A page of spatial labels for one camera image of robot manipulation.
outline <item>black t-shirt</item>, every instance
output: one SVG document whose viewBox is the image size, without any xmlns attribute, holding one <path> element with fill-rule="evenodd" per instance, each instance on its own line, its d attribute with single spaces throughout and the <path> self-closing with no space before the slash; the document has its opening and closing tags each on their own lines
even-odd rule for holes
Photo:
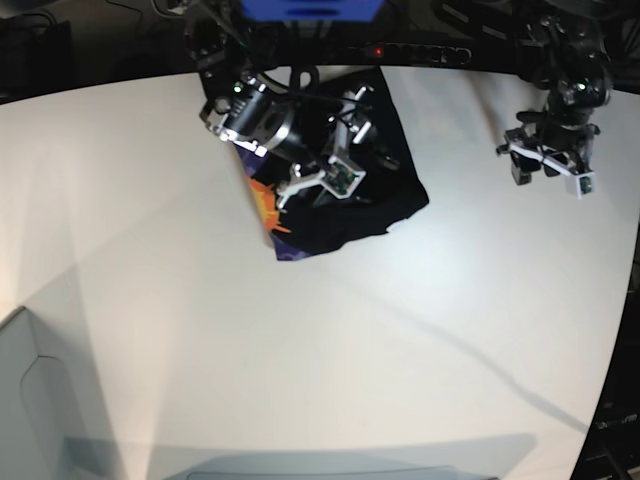
<svg viewBox="0 0 640 480">
<path fill-rule="evenodd" d="M 366 142 L 352 146 L 352 160 L 367 171 L 352 199 L 337 200 L 326 192 L 323 200 L 330 197 L 330 201 L 318 205 L 316 200 L 323 189 L 314 187 L 288 200 L 286 212 L 279 214 L 279 227 L 271 230 L 271 234 L 310 255 L 332 252 L 347 242 L 371 235 L 383 235 L 391 225 L 411 217 L 429 203 L 380 69 L 323 83 L 318 92 L 343 96 L 345 91 L 356 91 L 361 84 L 374 89 L 366 101 L 373 107 L 368 116 L 376 129 L 375 146 L 382 146 L 384 156 L 394 161 L 381 161 L 380 155 L 372 155 L 372 145 Z M 299 127 L 302 139 L 311 148 L 320 149 L 326 142 L 326 117 L 314 112 L 313 102 L 299 114 L 303 111 L 311 114 L 305 116 Z M 289 166 L 288 161 L 269 154 L 252 179 L 275 190 L 289 178 Z"/>
</svg>

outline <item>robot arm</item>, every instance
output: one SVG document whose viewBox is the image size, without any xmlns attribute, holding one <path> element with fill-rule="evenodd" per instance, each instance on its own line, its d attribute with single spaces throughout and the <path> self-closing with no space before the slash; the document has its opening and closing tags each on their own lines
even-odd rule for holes
<svg viewBox="0 0 640 480">
<path fill-rule="evenodd" d="M 295 8 L 286 0 L 189 3 L 209 18 L 208 23 L 197 23 L 189 36 L 208 98 L 201 118 L 222 141 L 257 156 L 272 152 L 290 162 L 290 178 L 276 186 L 279 209 L 292 196 L 317 186 L 336 200 L 350 199 L 367 175 L 353 161 L 351 150 L 360 144 L 375 150 L 377 142 L 376 126 L 367 115 L 367 85 L 354 85 L 341 97 L 320 95 L 312 66 L 294 68 L 289 86 L 270 79 L 266 72 L 279 66 L 275 53 L 286 49 L 291 37 L 283 22 L 323 21 L 326 26 L 341 20 L 370 21 L 384 1 L 345 0 L 331 2 L 331 8 L 304 0 L 296 1 Z M 548 88 L 549 95 L 542 112 L 517 115 L 522 126 L 505 133 L 506 143 L 497 152 L 511 156 L 517 184 L 529 183 L 531 174 L 544 168 L 548 176 L 565 176 L 569 190 L 581 197 L 593 190 L 591 152 L 599 133 L 589 119 L 595 108 L 607 103 L 612 83 L 597 23 L 580 15 L 579 7 L 603 0 L 512 1 L 518 4 L 514 11 L 526 12 L 517 20 L 527 25 L 542 52 L 543 74 L 536 85 Z M 323 24 L 318 25 L 320 34 Z M 311 78 L 305 89 L 302 73 Z M 327 134 L 322 145 L 311 146 L 300 124 L 318 115 L 327 122 Z"/>
</svg>

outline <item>table surface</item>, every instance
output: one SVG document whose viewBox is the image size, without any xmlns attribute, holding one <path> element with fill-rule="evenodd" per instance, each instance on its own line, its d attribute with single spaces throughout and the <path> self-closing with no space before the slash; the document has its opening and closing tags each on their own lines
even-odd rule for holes
<svg viewBox="0 0 640 480">
<path fill-rule="evenodd" d="M 577 200 L 494 156 L 541 92 L 384 73 L 431 204 L 292 264 L 200 123 L 197 76 L 0 107 L 0 302 L 34 313 L 114 477 L 569 478 L 625 301 L 640 100 L 594 116 L 597 193 Z"/>
</svg>

